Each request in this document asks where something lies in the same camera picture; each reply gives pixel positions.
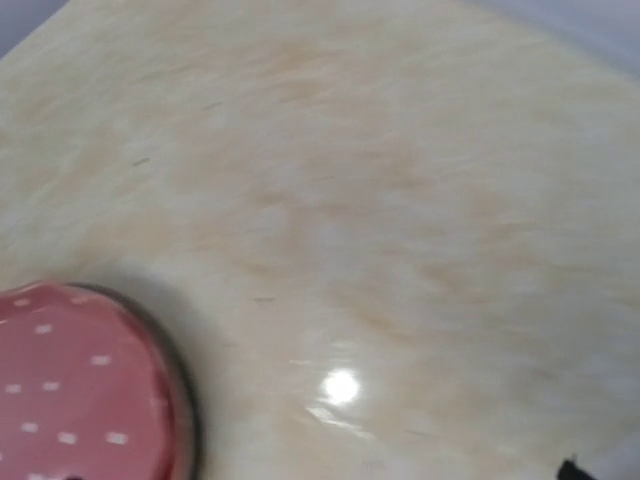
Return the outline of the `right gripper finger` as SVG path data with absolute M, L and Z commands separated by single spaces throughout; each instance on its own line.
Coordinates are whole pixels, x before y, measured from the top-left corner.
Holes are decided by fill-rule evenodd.
M 582 469 L 575 455 L 565 458 L 557 470 L 557 480 L 593 480 L 593 476 Z

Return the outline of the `pink scalloped plate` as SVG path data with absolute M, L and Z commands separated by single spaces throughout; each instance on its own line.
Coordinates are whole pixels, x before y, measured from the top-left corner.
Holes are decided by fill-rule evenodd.
M 2 292 L 2 478 L 166 479 L 174 447 L 164 369 L 123 307 L 53 283 Z

